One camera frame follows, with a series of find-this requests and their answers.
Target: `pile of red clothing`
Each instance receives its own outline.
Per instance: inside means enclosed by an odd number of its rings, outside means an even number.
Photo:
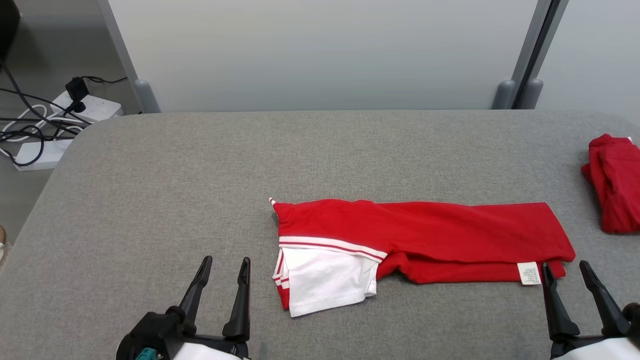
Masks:
[[[582,173],[598,193],[602,231],[640,231],[640,149],[631,139],[604,134],[592,140]]]

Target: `white care tag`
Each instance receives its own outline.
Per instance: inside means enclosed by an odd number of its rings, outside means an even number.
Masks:
[[[541,284],[538,264],[535,261],[533,263],[518,263],[518,271],[523,285]]]

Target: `red fabric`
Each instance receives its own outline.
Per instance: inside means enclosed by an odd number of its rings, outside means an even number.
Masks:
[[[278,294],[280,294],[280,301],[282,301],[282,309],[289,310],[289,288],[282,288],[282,286],[277,286]]]
[[[604,134],[589,143],[589,163],[582,173],[598,194],[602,230],[640,231],[640,149],[628,138]]]
[[[543,202],[466,206],[327,199],[273,207],[279,236],[330,238],[386,252],[377,278],[398,269],[421,284],[520,281],[516,264],[531,261],[549,262],[562,277],[561,262],[575,258]]]

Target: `gray fabric surface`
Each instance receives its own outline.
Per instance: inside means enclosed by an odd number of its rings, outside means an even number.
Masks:
[[[640,140],[602,114],[539,111],[184,113],[101,122],[69,147],[0,271],[0,357],[111,359],[147,311],[177,304],[214,258],[199,332],[228,321],[252,259],[254,359],[548,359],[539,286],[378,283],[365,302],[291,319],[271,275],[268,202],[546,201],[623,306],[640,300],[638,236],[599,230],[580,174],[591,139]],[[559,292],[601,328],[576,262]]]

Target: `gray floor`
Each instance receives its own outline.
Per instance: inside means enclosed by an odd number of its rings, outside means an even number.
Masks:
[[[104,79],[125,76],[99,15],[73,19],[30,17],[28,3],[22,5],[24,16],[6,63],[24,93],[51,101],[74,76]],[[3,72],[0,87],[12,89]],[[140,110],[127,81],[113,85],[90,83],[89,91],[94,96],[119,102],[127,115]],[[16,117],[25,109],[16,95],[0,92],[0,117]],[[2,143],[0,147],[14,154],[19,150],[15,144]],[[0,157],[0,225],[6,229],[10,243],[15,243],[51,172],[18,172],[7,158]]]

